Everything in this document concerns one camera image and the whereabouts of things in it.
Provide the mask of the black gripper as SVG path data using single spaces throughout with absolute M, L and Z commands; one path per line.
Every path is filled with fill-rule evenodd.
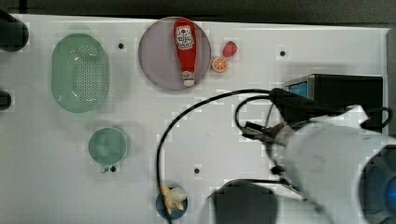
M 282 89 L 272 89 L 270 101 L 288 124 L 322 116 L 339 116 L 345 112 L 344 108 L 333 108 Z

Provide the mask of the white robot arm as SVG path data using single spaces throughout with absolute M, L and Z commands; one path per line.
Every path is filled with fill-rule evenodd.
M 281 89 L 267 93 L 284 121 L 271 129 L 247 124 L 245 137 L 266 146 L 279 184 L 236 179 L 215 190 L 214 224 L 395 224 L 395 140 L 365 130 L 353 107 L 326 105 Z

